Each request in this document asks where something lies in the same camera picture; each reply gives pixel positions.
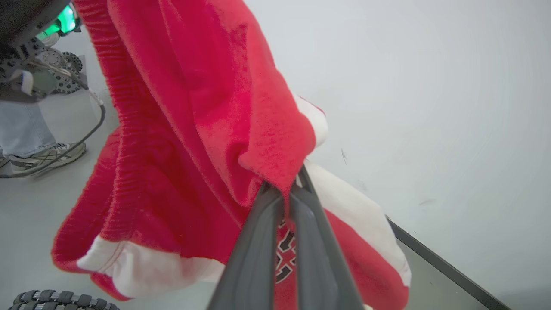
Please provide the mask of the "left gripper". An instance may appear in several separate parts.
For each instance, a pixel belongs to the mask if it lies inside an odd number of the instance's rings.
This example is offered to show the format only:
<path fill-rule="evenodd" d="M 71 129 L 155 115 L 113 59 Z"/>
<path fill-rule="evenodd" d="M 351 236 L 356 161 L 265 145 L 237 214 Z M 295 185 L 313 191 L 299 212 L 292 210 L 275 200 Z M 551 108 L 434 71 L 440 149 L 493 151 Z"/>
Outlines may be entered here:
<path fill-rule="evenodd" d="M 0 101 L 37 103 L 56 88 L 49 69 L 72 72 L 38 60 L 62 37 L 80 32 L 81 18 L 71 0 L 0 0 Z"/>

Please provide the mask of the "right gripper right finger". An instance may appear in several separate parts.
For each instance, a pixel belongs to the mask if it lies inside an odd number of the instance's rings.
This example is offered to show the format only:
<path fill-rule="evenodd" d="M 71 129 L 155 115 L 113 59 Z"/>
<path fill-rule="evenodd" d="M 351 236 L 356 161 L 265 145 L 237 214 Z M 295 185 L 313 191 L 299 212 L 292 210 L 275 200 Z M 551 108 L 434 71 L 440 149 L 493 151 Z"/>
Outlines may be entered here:
<path fill-rule="evenodd" d="M 289 195 L 295 224 L 298 310 L 364 310 L 306 167 Z"/>

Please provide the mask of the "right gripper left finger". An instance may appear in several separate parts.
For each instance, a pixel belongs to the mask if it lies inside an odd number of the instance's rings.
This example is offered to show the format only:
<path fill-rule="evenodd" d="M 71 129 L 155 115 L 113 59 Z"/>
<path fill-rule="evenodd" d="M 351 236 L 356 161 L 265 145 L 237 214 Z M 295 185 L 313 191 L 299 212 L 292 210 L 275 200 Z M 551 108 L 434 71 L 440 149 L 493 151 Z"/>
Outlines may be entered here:
<path fill-rule="evenodd" d="M 207 310 L 273 310 L 283 196 L 263 183 Z"/>

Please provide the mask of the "red and white garment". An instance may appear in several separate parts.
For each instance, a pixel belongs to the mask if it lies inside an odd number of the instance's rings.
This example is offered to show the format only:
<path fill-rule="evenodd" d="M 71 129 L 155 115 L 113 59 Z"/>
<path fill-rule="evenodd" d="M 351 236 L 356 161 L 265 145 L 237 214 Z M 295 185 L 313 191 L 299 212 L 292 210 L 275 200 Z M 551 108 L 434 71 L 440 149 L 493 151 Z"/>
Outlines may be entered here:
<path fill-rule="evenodd" d="M 244 0 L 75 0 L 118 112 L 54 239 L 118 300 L 218 282 L 262 185 L 283 198 L 274 310 L 302 310 L 291 188 L 305 169 L 362 307 L 405 310 L 411 269 L 380 206 L 307 157 L 325 113 L 293 93 Z"/>

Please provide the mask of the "grey metal omni wheel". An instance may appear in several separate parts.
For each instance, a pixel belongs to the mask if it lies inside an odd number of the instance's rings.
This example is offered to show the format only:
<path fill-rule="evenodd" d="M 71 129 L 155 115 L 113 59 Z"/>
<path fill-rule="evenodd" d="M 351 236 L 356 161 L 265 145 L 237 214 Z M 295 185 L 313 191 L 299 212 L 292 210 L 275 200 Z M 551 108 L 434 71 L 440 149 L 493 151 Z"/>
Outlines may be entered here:
<path fill-rule="evenodd" d="M 78 79 L 81 79 L 81 72 L 84 65 L 81 59 L 71 52 L 61 52 L 57 49 L 46 49 L 38 55 L 38 60 L 43 64 L 48 64 L 58 69 L 65 69 L 72 72 Z M 56 88 L 53 93 L 71 94 L 81 89 L 78 82 L 68 76 L 65 76 L 54 69 L 48 70 L 53 77 Z"/>

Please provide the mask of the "person's leg in jeans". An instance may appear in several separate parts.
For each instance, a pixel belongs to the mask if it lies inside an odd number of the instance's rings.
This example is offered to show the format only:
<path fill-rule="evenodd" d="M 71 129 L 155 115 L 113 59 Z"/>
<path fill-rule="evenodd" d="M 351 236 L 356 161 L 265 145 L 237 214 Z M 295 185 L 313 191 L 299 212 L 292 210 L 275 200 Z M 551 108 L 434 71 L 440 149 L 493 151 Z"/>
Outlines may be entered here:
<path fill-rule="evenodd" d="M 56 144 L 39 104 L 0 101 L 0 150 L 27 158 Z"/>

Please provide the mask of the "black skirting strip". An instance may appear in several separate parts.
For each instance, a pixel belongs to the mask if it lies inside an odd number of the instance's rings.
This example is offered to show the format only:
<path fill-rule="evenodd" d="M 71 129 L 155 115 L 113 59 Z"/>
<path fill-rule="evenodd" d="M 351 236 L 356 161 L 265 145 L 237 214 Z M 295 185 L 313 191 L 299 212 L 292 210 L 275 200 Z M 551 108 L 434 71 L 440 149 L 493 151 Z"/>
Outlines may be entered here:
<path fill-rule="evenodd" d="M 442 259 L 427 246 L 423 245 L 423 243 L 411 234 L 407 233 L 403 228 L 395 224 L 391 218 L 387 217 L 387 220 L 392 227 L 394 235 L 399 241 L 419 255 L 419 257 L 427 261 L 432 267 L 441 272 L 449 280 L 454 282 L 455 285 L 480 302 L 480 304 L 482 304 L 487 310 L 512 310 L 498 298 L 490 294 L 487 290 L 484 290 L 466 275 L 461 273 L 458 269 L 453 267 L 450 263 L 447 263 L 447 261 Z"/>

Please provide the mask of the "grey sneaker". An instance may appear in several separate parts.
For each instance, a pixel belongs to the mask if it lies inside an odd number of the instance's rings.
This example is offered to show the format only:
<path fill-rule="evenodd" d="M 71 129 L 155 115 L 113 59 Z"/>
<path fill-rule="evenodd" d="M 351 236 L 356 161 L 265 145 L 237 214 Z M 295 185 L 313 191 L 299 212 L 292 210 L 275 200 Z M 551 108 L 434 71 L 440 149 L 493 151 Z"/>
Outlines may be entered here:
<path fill-rule="evenodd" d="M 8 159 L 15 172 L 24 172 L 49 164 L 48 170 L 77 161 L 84 155 L 86 149 L 86 143 L 57 143 L 53 147 L 39 151 L 29 157 L 9 155 Z"/>

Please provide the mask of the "black roller wheel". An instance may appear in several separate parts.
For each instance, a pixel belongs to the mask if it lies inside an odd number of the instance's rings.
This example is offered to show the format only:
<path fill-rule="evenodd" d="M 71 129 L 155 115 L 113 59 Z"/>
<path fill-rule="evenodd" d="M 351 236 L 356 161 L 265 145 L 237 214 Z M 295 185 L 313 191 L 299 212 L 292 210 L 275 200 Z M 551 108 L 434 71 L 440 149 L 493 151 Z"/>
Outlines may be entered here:
<path fill-rule="evenodd" d="M 71 291 L 31 290 L 14 298 L 7 310 L 120 310 L 116 304 Z"/>

